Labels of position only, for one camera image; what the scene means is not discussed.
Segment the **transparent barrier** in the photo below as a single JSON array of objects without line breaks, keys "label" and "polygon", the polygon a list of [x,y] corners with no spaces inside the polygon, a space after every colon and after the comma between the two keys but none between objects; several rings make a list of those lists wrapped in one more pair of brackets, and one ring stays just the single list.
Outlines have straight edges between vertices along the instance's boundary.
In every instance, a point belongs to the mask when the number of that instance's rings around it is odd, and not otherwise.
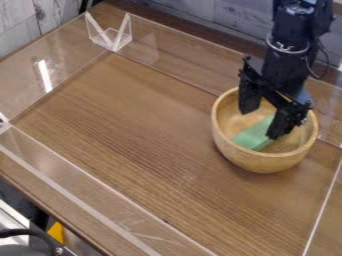
[{"label": "transparent barrier", "polygon": [[[106,23],[109,29],[103,30],[94,21],[90,27],[87,22],[94,18],[81,16],[0,63],[3,119],[13,120],[18,117],[110,51],[214,95],[237,87],[244,57],[241,53],[136,15],[126,17],[122,22],[125,17],[114,16]],[[308,85],[317,101],[320,139],[341,148],[342,117],[339,113],[342,110],[342,91],[315,80],[311,80]],[[11,124],[3,124],[0,127],[0,152],[5,176],[18,175],[17,182],[22,176],[31,178],[33,183],[47,186],[47,191],[59,191],[66,199],[66,207],[69,202],[74,203],[81,214],[97,219],[103,228],[102,232],[113,239],[111,253],[127,255],[129,251],[129,255],[214,255]],[[336,166],[328,169],[332,173],[337,171]],[[327,191],[328,186],[324,184],[323,195]],[[30,187],[30,193],[33,196],[46,196],[39,194],[35,185]],[[117,206],[115,209],[122,210],[118,212],[110,209],[109,202]],[[73,225],[73,219],[78,216],[69,217],[65,221]],[[313,241],[311,248],[315,248],[316,240]]]},{"label": "transparent barrier", "polygon": [[342,243],[342,161],[308,240],[304,256],[337,256]]},{"label": "transparent barrier", "polygon": [[85,16],[0,63],[0,113],[13,120],[106,49],[89,39]]},{"label": "transparent barrier", "polygon": [[[19,173],[15,165],[21,165],[66,197],[65,207],[69,205],[67,201],[71,201],[83,214],[91,215],[107,227],[103,232],[113,239],[111,254],[214,255],[123,194],[11,125],[3,128],[0,134],[0,152],[6,155],[0,158],[3,175],[13,176],[14,172]],[[75,212],[70,213],[71,220],[81,217],[73,214]]]}]

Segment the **wooden bowl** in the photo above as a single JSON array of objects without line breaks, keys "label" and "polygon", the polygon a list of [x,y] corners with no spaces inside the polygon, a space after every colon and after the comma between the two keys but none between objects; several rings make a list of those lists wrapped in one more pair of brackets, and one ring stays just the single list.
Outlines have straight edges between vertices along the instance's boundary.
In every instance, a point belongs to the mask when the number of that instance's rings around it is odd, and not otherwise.
[{"label": "wooden bowl", "polygon": [[276,173],[290,169],[308,155],[319,137],[319,122],[311,111],[307,125],[296,127],[289,135],[282,136],[261,151],[236,144],[232,138],[273,113],[274,106],[264,100],[257,111],[242,115],[238,109],[238,88],[218,98],[213,108],[213,135],[222,154],[241,168],[257,173]]}]

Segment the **yellow object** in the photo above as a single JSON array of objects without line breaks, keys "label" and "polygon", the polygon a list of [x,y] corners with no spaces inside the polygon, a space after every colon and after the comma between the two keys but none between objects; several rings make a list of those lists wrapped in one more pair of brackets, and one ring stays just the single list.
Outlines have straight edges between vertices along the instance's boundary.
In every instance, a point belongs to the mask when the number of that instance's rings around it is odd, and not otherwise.
[{"label": "yellow object", "polygon": [[49,234],[55,238],[58,242],[65,245],[65,228],[59,222],[54,224],[49,230]]}]

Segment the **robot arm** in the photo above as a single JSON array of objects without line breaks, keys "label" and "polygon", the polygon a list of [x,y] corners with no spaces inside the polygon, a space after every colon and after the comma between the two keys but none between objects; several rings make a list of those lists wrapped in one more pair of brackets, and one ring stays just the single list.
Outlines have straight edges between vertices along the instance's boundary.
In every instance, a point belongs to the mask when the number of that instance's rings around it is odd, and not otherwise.
[{"label": "robot arm", "polygon": [[325,52],[320,37],[331,31],[333,20],[333,0],[274,0],[274,28],[266,38],[265,61],[245,58],[240,85],[242,114],[260,108],[262,97],[277,108],[268,130],[270,139],[303,125],[315,106],[304,86],[309,75],[320,78],[312,67],[319,51]]}]

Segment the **bowl rim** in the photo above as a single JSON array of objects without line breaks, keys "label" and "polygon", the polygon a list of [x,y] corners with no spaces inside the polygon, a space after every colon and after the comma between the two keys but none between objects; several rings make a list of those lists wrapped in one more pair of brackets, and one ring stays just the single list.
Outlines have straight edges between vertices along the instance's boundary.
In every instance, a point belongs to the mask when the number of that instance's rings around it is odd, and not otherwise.
[{"label": "bowl rim", "polygon": [[304,153],[305,151],[308,151],[317,138],[319,138],[319,121],[317,121],[317,117],[316,117],[316,113],[313,110],[309,111],[309,115],[311,115],[311,118],[312,118],[312,121],[313,121],[313,133],[312,133],[312,136],[309,138],[309,140],[307,141],[305,145],[303,145],[298,149],[290,151],[290,152],[284,152],[284,153],[264,153],[264,152],[258,152],[258,151],[254,151],[249,148],[245,148],[244,146],[238,145],[237,143],[234,143],[224,134],[222,130],[221,130],[221,126],[220,126],[220,123],[218,123],[218,118],[217,118],[217,114],[218,114],[218,106],[220,104],[222,103],[222,100],[228,97],[228,95],[233,94],[233,93],[237,93],[238,92],[238,87],[230,89],[229,91],[226,91],[221,96],[220,98],[217,99],[216,103],[214,103],[214,106],[213,106],[213,110],[212,110],[212,122],[213,122],[213,125],[214,125],[214,129],[216,131],[220,133],[220,136],[224,138],[224,140],[232,144],[234,147],[237,147],[240,150],[245,151],[246,153],[250,153],[250,154],[254,154],[257,156],[261,156],[261,157],[268,157],[268,158],[284,158],[284,157],[289,157],[289,156],[294,156],[294,155],[298,155],[301,153]]}]

